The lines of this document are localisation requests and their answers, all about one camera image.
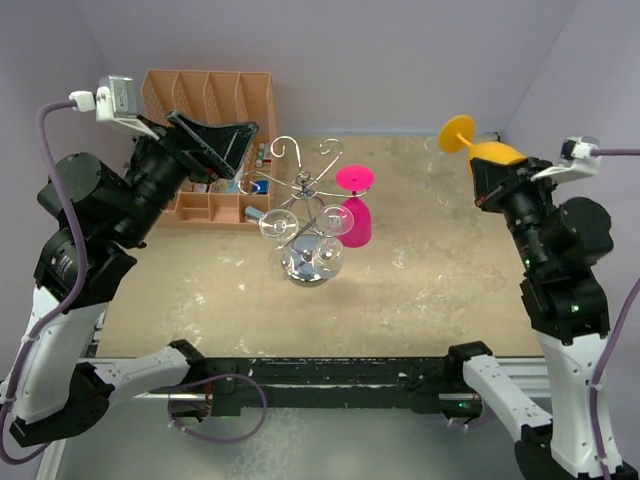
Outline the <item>orange plastic wine glass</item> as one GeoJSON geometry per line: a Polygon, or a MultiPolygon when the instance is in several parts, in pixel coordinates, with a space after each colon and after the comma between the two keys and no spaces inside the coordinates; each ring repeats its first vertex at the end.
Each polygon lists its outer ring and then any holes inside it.
{"type": "Polygon", "coordinates": [[[439,132],[437,142],[439,148],[447,154],[467,150],[469,165],[471,160],[480,159],[501,166],[511,166],[526,159],[526,156],[511,147],[498,141],[474,141],[475,122],[468,115],[457,115],[449,119],[439,132]]]}

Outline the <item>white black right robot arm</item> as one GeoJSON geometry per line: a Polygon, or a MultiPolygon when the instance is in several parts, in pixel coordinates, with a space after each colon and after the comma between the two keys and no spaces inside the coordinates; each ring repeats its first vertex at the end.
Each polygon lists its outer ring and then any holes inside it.
{"type": "Polygon", "coordinates": [[[526,479],[636,479],[614,438],[602,359],[611,341],[606,294],[593,265],[613,249],[611,218],[597,202],[553,202],[537,179],[547,162],[510,165],[474,158],[475,204],[503,215],[524,267],[521,299],[542,348],[552,410],[546,412],[505,373],[482,342],[450,348],[446,383],[470,388],[514,442],[526,479]]]}

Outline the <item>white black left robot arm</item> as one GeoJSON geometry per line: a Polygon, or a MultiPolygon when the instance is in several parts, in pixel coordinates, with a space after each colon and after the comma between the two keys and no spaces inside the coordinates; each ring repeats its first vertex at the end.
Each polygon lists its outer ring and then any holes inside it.
{"type": "Polygon", "coordinates": [[[204,124],[178,111],[137,138],[119,175],[87,152],[59,160],[38,203],[58,222],[34,272],[33,309],[3,399],[13,439],[23,447],[71,438],[138,394],[164,388],[194,392],[206,358],[189,342],[112,365],[86,361],[94,329],[134,267],[145,239],[186,181],[231,179],[259,127],[204,124]]]}

